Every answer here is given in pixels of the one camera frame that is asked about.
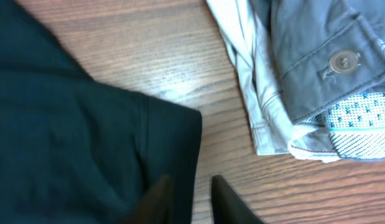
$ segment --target metal button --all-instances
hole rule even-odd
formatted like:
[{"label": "metal button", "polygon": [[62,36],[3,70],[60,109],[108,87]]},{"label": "metal button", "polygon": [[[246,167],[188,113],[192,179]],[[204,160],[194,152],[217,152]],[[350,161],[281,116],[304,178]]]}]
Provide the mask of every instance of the metal button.
[{"label": "metal button", "polygon": [[329,59],[329,68],[338,74],[351,74],[359,66],[361,55],[352,50],[341,50]]}]

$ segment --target patterned fabric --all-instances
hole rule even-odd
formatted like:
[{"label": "patterned fabric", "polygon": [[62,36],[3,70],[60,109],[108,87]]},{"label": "patterned fabric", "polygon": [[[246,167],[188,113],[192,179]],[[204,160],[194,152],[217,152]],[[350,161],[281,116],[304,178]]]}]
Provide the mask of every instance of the patterned fabric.
[{"label": "patterned fabric", "polygon": [[353,95],[320,116],[342,159],[385,158],[385,93]]}]

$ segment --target wooden surface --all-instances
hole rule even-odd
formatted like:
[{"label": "wooden surface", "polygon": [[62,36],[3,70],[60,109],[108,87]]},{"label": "wooden surface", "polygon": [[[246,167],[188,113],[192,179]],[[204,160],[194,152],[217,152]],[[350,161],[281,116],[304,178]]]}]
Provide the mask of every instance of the wooden surface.
[{"label": "wooden surface", "polygon": [[193,223],[222,174],[268,223],[385,223],[385,162],[254,155],[236,74],[202,0],[20,0],[99,82],[196,108]]}]

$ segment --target clothing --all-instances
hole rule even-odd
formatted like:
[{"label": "clothing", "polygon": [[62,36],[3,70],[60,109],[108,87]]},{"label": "clothing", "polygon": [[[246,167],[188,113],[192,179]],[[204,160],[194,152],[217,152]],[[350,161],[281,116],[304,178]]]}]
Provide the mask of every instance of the clothing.
[{"label": "clothing", "polygon": [[[207,2],[238,73],[257,154],[339,160],[345,149],[330,140],[338,130],[315,120],[356,94],[385,92],[385,1]],[[345,74],[334,66],[349,61],[332,58],[343,51],[358,56]]]},{"label": "clothing", "polygon": [[0,0],[0,223],[116,223],[159,177],[190,223],[198,111],[95,82]]}]

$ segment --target button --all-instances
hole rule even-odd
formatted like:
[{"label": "button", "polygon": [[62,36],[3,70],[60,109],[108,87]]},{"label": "button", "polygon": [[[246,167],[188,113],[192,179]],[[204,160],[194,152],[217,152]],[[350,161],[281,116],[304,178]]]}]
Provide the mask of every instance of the button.
[{"label": "button", "polygon": [[338,74],[351,74],[361,64],[361,55],[353,50],[341,50],[329,59],[329,68]]}]

